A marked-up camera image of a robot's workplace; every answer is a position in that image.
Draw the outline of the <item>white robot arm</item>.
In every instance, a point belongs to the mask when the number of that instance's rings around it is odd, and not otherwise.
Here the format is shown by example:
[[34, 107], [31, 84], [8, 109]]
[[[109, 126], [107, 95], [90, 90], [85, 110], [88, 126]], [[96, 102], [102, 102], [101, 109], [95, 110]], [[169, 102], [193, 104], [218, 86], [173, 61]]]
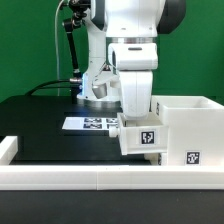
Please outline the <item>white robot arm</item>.
[[186, 14], [186, 0], [79, 0], [87, 16], [89, 64], [81, 97], [120, 102], [128, 120], [148, 116], [155, 39], [173, 32]]

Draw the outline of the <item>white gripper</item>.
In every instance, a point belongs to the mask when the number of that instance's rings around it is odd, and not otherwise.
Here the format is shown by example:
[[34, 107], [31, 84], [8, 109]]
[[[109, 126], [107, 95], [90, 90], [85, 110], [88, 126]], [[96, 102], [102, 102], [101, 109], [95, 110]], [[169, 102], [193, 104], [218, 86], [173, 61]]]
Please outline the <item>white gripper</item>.
[[119, 88], [125, 118], [146, 119], [150, 109], [153, 73], [151, 71], [116, 71], [112, 82]]

